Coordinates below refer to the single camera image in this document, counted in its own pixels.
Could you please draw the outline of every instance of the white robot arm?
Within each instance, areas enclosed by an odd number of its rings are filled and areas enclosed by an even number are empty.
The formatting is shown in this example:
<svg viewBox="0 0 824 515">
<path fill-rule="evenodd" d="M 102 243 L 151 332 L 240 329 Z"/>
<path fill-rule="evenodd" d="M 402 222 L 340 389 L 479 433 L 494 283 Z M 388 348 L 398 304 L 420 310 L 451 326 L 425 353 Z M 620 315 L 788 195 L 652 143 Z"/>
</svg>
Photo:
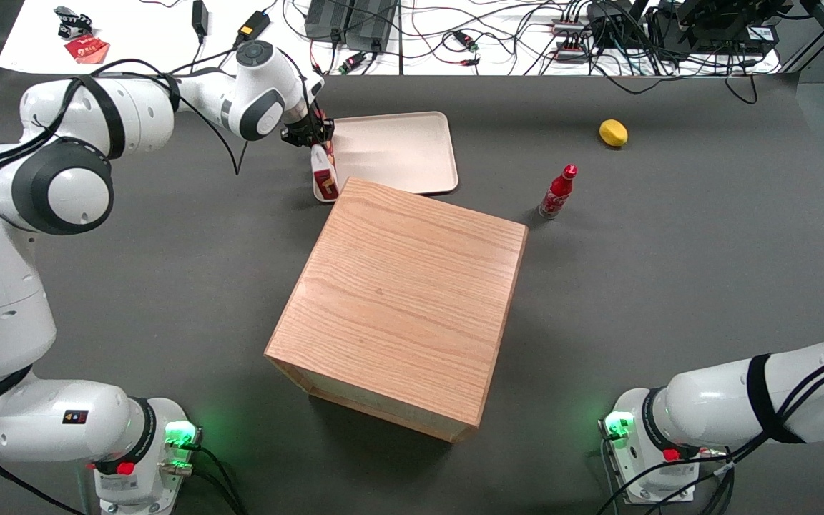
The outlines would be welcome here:
<svg viewBox="0 0 824 515">
<path fill-rule="evenodd" d="M 798 389 L 821 368 L 824 342 L 683 372 L 663 388 L 624 392 L 600 425 L 622 485 L 628 484 L 628 502 L 691 501 L 694 486 L 686 486 L 699 476 L 699 465 L 686 460 L 709 449 L 739 448 L 760 436 L 781 443 L 824 441 L 824 384 L 808 397 Z M 802 403 L 781 417 L 791 394 Z M 677 465 L 642 474 L 667 462 Z"/>
<path fill-rule="evenodd" d="M 110 160 L 163 147 L 177 105 L 250 141 L 280 121 L 292 144 L 331 137 L 331 122 L 311 107 L 323 78 L 295 74 L 297 66 L 263 41 L 242 45 L 237 61 L 236 79 L 209 69 L 35 85 L 21 97 L 20 143 L 0 144 L 0 460 L 88 460 L 111 513 L 169 513 L 189 470 L 190 450 L 180 444 L 194 443 L 196 429 L 166 398 L 34 376 L 31 366 L 56 339 L 34 265 L 35 234 L 101 225 L 114 201 Z"/>
</svg>

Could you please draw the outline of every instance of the yellow lemon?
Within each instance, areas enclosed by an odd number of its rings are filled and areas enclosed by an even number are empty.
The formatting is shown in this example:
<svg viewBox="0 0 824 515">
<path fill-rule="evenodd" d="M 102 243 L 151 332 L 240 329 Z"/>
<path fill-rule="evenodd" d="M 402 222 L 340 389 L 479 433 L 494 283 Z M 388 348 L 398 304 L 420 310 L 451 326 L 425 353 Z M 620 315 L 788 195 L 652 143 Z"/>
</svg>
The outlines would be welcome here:
<svg viewBox="0 0 824 515">
<path fill-rule="evenodd" d="M 628 143 L 628 129 L 618 120 L 606 120 L 599 126 L 599 137 L 611 147 Z"/>
</svg>

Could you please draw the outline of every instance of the wooden box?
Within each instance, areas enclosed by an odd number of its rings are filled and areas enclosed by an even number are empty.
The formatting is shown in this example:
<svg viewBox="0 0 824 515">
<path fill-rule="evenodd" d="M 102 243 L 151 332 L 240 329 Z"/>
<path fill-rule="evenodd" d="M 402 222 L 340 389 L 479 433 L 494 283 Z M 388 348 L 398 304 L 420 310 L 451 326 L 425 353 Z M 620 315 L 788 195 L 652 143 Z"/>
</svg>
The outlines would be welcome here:
<svg viewBox="0 0 824 515">
<path fill-rule="evenodd" d="M 448 442 L 479 427 L 526 226 L 349 179 L 265 356 L 310 395 Z"/>
</svg>

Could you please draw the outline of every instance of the red button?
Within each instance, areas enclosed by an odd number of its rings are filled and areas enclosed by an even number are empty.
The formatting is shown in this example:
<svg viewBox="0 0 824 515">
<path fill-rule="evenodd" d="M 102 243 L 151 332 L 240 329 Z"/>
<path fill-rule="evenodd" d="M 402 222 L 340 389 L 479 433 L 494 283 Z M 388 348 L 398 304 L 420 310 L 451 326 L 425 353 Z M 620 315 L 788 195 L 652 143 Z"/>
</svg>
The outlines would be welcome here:
<svg viewBox="0 0 824 515">
<path fill-rule="evenodd" d="M 135 470 L 135 463 L 124 461 L 123 463 L 119 463 L 119 465 L 117 465 L 117 474 L 120 476 L 128 476 L 133 470 Z"/>
</svg>

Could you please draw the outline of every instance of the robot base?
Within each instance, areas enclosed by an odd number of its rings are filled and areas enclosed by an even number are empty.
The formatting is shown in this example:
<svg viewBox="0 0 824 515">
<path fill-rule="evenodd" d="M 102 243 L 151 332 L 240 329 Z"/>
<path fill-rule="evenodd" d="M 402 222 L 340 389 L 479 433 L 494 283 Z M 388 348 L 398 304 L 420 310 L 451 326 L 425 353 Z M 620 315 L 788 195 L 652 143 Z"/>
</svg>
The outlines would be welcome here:
<svg viewBox="0 0 824 515">
<path fill-rule="evenodd" d="M 615 476 L 619 479 L 619 486 L 631 481 L 635 476 L 650 469 L 651 466 L 664 463 L 663 452 L 654 446 L 644 423 L 641 420 L 641 410 L 644 398 L 647 397 L 647 388 L 634 388 L 624 392 L 612 413 L 605 418 L 606 423 L 599 424 L 602 434 L 609 438 L 607 425 L 611 421 L 622 420 L 627 423 L 622 424 L 622 437 L 617 440 L 609 440 L 608 465 L 615 471 Z M 665 466 L 641 477 L 631 486 L 628 486 L 628 504 L 653 504 L 663 501 L 663 498 L 676 492 L 683 485 L 694 481 L 699 476 L 698 463 L 685 463 L 684 465 Z M 675 496 L 668 502 L 689 502 L 692 501 L 695 486 L 686 490 L 685 495 Z"/>
<path fill-rule="evenodd" d="M 150 398 L 154 409 L 154 441 L 135 472 L 128 476 L 105 476 L 94 470 L 94 485 L 101 499 L 102 513 L 119 515 L 170 514 L 177 502 L 183 476 L 166 472 L 166 464 L 192 463 L 192 452 L 167 444 L 167 423 L 186 421 L 186 413 L 167 398 Z"/>
</svg>

